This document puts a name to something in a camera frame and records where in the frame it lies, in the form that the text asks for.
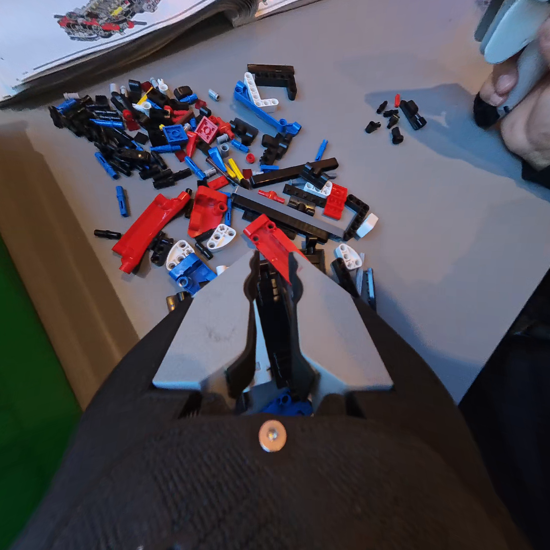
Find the grey desk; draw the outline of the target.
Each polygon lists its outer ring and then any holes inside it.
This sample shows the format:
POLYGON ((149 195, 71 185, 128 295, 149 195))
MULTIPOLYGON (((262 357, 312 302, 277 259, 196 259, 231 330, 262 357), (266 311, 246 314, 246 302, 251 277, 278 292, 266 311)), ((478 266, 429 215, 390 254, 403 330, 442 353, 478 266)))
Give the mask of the grey desk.
POLYGON ((275 134, 233 99, 249 63, 294 67, 295 100, 261 89, 276 119, 301 126, 279 167, 328 141, 336 183, 379 219, 351 243, 374 269, 377 310, 458 402, 549 266, 549 191, 522 182, 498 133, 472 119, 491 69, 474 40, 481 15, 476 1, 317 1, 239 27, 211 17, 131 64, 3 105, 1 237, 82 408, 176 290, 148 254, 138 274, 121 272, 114 241, 93 231, 124 233, 159 193, 195 191, 197 178, 160 190, 136 173, 114 180, 47 107, 160 77, 226 122, 275 134), (396 93, 427 121, 414 130, 399 107, 400 145, 376 113, 396 93), (371 120, 382 125, 366 134, 371 120))

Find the open instruction booklet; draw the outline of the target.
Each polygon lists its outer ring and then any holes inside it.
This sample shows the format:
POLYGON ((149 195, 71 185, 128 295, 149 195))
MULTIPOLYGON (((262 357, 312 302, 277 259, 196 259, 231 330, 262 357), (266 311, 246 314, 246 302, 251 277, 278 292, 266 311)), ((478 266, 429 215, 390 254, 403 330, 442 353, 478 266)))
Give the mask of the open instruction booklet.
POLYGON ((211 17, 239 27, 311 1, 1 1, 1 105, 147 57, 211 17))

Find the pile of toy bricks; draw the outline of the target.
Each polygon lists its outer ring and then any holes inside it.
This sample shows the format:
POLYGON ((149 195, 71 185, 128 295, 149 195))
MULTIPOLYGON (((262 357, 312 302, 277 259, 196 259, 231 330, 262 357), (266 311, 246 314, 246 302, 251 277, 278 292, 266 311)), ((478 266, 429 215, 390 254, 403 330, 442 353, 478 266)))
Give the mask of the pile of toy bricks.
MULTIPOLYGON (((154 188, 166 189, 180 180, 196 175, 198 187, 194 195, 183 190, 168 198, 158 194, 134 223, 123 233, 96 230, 95 236, 114 240, 112 252, 120 259, 120 271, 130 276, 149 252, 154 265, 164 267, 184 300, 179 313, 168 315, 168 321, 153 329, 115 368, 111 380, 125 375, 139 383, 140 391, 179 391, 186 394, 201 390, 170 390, 156 388, 152 380, 196 294, 220 276, 248 251, 258 251, 244 229, 265 214, 293 241, 314 267, 342 287, 354 299, 361 317, 367 307, 361 302, 349 270, 358 270, 361 258, 346 241, 363 226, 368 206, 358 202, 356 211, 360 225, 352 223, 342 231, 331 225, 321 226, 320 219, 308 220, 295 211, 290 215, 284 203, 276 204, 271 193, 259 194, 252 186, 263 184, 260 179, 247 180, 232 159, 225 160, 212 145, 219 131, 232 137, 241 129, 248 130, 240 120, 224 124, 209 110, 202 110, 198 123, 178 124, 179 120, 194 120, 191 108, 197 101, 180 94, 168 98, 149 82, 132 81, 129 97, 112 90, 111 98, 89 96, 67 98, 58 107, 49 107, 54 125, 67 128, 74 135, 93 142, 95 158, 114 179, 132 175, 151 179, 154 188)), ((258 336, 265 342, 268 372, 279 388, 289 388, 290 396, 303 402, 306 415, 316 409, 323 398, 301 398, 292 384, 290 346, 290 283, 260 255, 258 294, 254 301, 256 321, 256 352, 258 336)), ((231 404, 249 394, 255 386, 257 372, 251 384, 238 398, 225 398, 231 404)))

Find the person's dark trousers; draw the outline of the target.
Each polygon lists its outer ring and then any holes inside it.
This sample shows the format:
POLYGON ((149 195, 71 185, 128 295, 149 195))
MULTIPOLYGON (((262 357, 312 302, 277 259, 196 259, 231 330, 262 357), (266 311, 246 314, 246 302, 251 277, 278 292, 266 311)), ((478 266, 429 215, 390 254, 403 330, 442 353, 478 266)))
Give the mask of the person's dark trousers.
POLYGON ((512 519, 534 549, 549 549, 549 272, 459 409, 512 519))

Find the green plastic bin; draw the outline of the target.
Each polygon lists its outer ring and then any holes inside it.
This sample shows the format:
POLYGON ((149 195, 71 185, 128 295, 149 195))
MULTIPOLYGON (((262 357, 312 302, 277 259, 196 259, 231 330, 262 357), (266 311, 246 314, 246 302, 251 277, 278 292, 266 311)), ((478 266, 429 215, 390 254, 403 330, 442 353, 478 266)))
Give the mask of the green plastic bin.
POLYGON ((57 471, 81 408, 1 241, 1 549, 57 471))

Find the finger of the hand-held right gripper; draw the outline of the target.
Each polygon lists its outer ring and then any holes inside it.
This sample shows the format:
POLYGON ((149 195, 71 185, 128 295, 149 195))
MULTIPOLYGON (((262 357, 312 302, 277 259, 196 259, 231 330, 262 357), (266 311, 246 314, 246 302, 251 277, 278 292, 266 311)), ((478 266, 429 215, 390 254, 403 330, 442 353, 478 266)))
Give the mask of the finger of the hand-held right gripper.
POLYGON ((480 52, 491 65, 499 64, 532 42, 549 17, 549 1, 503 1, 484 39, 480 52))
POLYGON ((482 16, 475 30, 475 41, 482 41, 503 1, 476 1, 482 16))

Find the red angled panel brick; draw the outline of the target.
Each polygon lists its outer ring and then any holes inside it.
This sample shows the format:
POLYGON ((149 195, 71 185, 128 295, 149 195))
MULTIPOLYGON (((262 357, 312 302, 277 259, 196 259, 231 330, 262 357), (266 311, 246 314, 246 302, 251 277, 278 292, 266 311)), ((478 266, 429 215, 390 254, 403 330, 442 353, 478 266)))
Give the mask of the red angled panel brick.
POLYGON ((243 232, 285 281, 290 283, 289 254, 296 252, 305 256, 293 241, 265 214, 257 217, 243 232))

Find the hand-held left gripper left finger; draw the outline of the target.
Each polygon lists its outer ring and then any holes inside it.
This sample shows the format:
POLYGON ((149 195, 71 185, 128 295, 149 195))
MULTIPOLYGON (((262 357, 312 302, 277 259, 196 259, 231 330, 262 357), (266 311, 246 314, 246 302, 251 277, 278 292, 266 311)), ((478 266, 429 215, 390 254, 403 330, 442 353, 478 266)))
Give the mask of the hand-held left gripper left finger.
POLYGON ((189 305, 152 383, 238 398, 256 370, 258 251, 248 251, 189 305))

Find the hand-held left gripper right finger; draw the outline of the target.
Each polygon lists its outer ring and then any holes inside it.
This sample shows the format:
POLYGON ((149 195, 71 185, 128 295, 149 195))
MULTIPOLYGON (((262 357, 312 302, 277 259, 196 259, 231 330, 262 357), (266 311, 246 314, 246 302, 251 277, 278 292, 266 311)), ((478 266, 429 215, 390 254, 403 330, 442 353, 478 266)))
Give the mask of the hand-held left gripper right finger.
POLYGON ((297 252, 288 256, 292 384, 301 398, 385 391, 393 381, 352 298, 297 252))

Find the person's right hand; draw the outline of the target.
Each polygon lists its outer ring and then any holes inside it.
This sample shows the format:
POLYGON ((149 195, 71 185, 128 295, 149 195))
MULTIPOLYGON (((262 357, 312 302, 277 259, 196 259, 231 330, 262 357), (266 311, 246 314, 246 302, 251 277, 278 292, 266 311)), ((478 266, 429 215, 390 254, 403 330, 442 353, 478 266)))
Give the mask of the person's right hand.
MULTIPOLYGON (((518 80, 518 54, 492 66, 480 97, 498 107, 506 101, 518 80)), ((499 123, 506 148, 535 169, 549 166, 549 74, 499 123)))

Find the black connector brick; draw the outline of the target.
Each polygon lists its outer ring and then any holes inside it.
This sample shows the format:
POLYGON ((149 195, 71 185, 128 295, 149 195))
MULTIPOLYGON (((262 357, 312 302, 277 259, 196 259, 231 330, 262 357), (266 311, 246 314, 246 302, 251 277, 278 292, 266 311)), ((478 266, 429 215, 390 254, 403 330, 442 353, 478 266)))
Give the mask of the black connector brick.
POLYGON ((414 130, 420 130, 426 126, 427 121, 420 115, 419 108, 413 100, 401 100, 400 109, 414 130))

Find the person's right forearm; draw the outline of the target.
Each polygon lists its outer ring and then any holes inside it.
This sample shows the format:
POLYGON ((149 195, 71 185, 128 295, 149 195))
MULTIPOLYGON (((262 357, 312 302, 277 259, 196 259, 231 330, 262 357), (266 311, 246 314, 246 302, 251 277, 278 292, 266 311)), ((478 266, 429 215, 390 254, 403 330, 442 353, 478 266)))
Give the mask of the person's right forearm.
POLYGON ((532 182, 545 189, 549 189, 549 171, 550 167, 544 169, 535 169, 525 160, 521 161, 521 177, 526 182, 532 182))

